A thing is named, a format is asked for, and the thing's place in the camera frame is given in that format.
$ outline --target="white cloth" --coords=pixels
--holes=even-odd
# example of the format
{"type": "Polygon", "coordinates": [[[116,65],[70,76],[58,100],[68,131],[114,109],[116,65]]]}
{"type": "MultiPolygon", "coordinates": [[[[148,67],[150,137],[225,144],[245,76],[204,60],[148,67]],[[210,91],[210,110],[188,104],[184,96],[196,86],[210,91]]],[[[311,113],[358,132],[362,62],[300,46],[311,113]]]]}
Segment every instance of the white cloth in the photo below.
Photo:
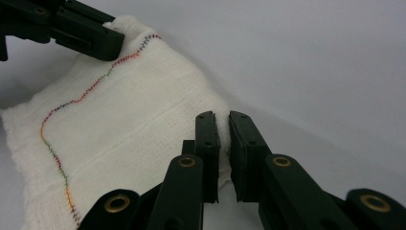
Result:
{"type": "Polygon", "coordinates": [[[118,60],[78,55],[58,82],[2,114],[26,180],[22,229],[75,229],[105,193],[162,182],[208,110],[222,145],[219,184],[229,176],[229,108],[203,74],[131,16],[105,26],[125,34],[118,60]]]}

